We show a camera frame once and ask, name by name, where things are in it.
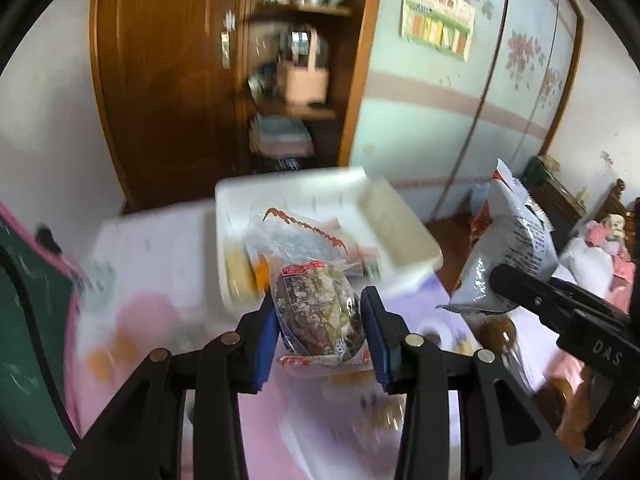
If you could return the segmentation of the white grey chip bag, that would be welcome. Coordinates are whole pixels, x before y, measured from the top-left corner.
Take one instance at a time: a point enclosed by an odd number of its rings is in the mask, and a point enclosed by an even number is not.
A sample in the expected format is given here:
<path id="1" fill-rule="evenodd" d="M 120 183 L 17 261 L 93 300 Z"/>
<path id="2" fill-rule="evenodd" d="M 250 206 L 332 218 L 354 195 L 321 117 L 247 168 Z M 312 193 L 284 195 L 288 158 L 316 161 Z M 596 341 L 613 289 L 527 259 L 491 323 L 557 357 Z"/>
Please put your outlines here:
<path id="1" fill-rule="evenodd" d="M 558 266 L 549 226 L 544 212 L 499 159 L 472 222 L 475 243 L 444 308 L 460 314 L 515 309 L 525 279 L 548 281 Z"/>

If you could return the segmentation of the clear bag brown nut snack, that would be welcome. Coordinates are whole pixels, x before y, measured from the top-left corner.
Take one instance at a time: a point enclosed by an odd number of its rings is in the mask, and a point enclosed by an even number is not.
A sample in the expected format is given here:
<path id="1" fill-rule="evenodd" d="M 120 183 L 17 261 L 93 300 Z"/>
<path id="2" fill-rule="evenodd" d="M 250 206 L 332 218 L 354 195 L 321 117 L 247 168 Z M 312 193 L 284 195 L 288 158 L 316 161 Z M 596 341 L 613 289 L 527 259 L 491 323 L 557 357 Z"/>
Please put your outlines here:
<path id="1" fill-rule="evenodd" d="M 268 200 L 250 207 L 243 245 L 258 292 L 273 301 L 283 368 L 328 376 L 372 366 L 359 291 L 381 277 L 378 248 L 358 243 L 337 217 L 316 220 Z"/>

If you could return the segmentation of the pink cartoon tablecloth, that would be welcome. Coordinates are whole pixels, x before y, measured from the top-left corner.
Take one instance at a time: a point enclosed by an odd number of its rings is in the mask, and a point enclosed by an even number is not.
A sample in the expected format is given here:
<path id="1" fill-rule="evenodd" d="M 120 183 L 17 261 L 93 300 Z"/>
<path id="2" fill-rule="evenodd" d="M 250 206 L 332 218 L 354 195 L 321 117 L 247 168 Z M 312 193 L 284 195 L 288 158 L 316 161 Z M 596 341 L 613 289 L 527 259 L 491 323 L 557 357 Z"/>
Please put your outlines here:
<path id="1" fill-rule="evenodd" d="M 196 350 L 236 324 L 219 291 L 210 200 L 103 222 L 84 272 L 73 368 L 81 432 L 152 350 Z M 254 479 L 394 473 L 400 404 L 371 374 L 296 377 L 275 367 L 239 404 Z"/>

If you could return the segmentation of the white plastic storage bin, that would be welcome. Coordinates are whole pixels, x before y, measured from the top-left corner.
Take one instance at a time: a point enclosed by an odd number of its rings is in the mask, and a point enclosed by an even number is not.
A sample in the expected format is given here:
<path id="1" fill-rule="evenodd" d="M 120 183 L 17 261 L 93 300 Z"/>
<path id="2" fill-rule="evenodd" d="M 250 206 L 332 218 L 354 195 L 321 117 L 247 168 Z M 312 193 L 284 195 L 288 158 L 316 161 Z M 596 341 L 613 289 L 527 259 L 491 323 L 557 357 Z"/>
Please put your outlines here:
<path id="1" fill-rule="evenodd" d="M 383 294 L 419 289 L 444 263 L 433 235 L 382 177 L 362 168 L 329 168 L 255 174 L 218 182 L 215 188 L 218 281 L 227 311 L 239 316 L 256 302 L 231 291 L 226 265 L 255 228 L 292 226 L 320 249 L 354 260 L 360 249 L 378 259 Z"/>

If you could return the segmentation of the yellow biscuit pack in bin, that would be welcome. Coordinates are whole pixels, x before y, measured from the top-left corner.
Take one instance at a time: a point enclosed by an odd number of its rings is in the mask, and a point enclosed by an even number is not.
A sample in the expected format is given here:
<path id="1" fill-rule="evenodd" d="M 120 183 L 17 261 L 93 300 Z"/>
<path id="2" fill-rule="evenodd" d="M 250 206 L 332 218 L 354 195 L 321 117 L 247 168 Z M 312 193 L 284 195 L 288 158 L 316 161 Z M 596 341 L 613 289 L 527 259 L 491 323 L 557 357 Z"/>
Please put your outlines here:
<path id="1" fill-rule="evenodd" d="M 253 267 L 243 246 L 235 244 L 226 249 L 224 263 L 231 298 L 234 301 L 249 302 L 258 297 Z"/>

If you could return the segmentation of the pastel floral wardrobe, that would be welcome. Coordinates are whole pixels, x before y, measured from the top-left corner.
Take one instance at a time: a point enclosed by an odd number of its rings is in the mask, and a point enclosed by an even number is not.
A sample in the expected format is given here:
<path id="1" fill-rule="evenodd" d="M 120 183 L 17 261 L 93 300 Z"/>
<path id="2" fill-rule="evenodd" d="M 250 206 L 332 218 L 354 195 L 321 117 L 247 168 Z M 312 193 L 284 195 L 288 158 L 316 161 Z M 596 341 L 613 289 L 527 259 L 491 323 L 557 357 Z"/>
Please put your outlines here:
<path id="1" fill-rule="evenodd" d="M 576 58 L 572 0 L 465 1 L 468 62 L 401 38 L 402 0 L 380 0 L 350 153 L 425 221 L 468 208 L 499 159 L 524 171 L 561 118 Z"/>

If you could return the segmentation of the folded towels stack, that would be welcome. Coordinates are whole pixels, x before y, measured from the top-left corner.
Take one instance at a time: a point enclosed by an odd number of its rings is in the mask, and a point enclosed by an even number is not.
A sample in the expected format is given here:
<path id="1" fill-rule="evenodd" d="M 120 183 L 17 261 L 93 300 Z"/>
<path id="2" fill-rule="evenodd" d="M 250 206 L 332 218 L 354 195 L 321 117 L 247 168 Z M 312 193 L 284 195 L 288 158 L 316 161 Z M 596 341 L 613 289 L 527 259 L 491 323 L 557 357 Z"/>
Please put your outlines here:
<path id="1" fill-rule="evenodd" d="M 312 137 L 295 117 L 256 115 L 248 132 L 250 151 L 271 159 L 314 157 Z"/>

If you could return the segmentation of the wooden corner shelf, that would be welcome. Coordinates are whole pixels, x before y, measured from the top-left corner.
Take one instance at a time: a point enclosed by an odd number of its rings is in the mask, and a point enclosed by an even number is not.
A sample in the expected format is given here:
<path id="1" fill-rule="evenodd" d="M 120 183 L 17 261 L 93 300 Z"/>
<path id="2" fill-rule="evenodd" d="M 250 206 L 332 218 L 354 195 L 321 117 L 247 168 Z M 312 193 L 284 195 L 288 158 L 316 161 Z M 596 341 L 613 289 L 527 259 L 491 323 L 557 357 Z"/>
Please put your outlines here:
<path id="1" fill-rule="evenodd" d="M 346 166 L 380 0 L 238 0 L 234 68 L 241 153 L 249 172 Z M 293 117 L 307 143 L 270 148 L 257 116 Z"/>

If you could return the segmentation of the brown wooden door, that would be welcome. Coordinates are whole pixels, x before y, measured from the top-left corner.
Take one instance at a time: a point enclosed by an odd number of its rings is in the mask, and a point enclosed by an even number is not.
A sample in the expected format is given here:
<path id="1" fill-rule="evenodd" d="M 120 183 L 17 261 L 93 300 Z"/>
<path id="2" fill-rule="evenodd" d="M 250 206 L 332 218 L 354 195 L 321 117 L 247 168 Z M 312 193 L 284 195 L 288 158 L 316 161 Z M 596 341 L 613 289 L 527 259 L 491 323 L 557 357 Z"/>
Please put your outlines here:
<path id="1" fill-rule="evenodd" d="M 238 0 L 91 0 L 90 58 L 101 125 L 127 210 L 213 196 L 246 174 L 236 117 Z M 236 17 L 230 70 L 224 14 Z"/>

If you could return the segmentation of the green chalkboard pink frame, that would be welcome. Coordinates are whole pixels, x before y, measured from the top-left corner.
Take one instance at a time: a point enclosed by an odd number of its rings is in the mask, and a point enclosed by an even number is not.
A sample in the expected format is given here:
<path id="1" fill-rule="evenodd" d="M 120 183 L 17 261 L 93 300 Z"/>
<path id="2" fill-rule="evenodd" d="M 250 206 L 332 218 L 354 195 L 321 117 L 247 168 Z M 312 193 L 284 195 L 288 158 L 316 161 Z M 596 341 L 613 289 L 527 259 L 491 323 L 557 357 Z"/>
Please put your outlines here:
<path id="1" fill-rule="evenodd" d="M 1 208 L 1 427 L 60 471 L 75 451 L 79 419 L 73 354 L 79 271 Z"/>

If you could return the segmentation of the colourful wall poster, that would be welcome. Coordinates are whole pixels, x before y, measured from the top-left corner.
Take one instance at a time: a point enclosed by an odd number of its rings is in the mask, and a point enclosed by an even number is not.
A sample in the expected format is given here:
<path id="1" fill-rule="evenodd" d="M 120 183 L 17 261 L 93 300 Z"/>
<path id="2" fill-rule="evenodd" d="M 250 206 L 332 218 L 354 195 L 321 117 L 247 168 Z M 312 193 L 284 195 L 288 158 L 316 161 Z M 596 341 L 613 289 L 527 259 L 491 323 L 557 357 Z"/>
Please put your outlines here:
<path id="1" fill-rule="evenodd" d="M 400 36 L 469 61 L 476 10 L 465 0 L 402 0 Z"/>

